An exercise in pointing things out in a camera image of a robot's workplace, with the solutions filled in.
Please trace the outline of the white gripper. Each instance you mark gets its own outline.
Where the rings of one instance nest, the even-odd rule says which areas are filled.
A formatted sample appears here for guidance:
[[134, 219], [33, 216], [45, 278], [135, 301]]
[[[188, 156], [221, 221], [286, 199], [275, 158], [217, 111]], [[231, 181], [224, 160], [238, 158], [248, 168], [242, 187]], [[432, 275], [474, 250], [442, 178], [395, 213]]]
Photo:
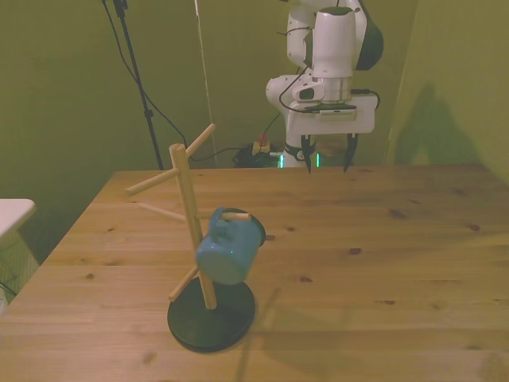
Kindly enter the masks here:
[[353, 96], [349, 109], [320, 110], [313, 113], [291, 111], [286, 121], [287, 131], [301, 136], [301, 151], [309, 173], [315, 153], [313, 136], [316, 134], [348, 134], [344, 155], [344, 172], [352, 164], [358, 143], [357, 134], [367, 134], [375, 128], [375, 97]]

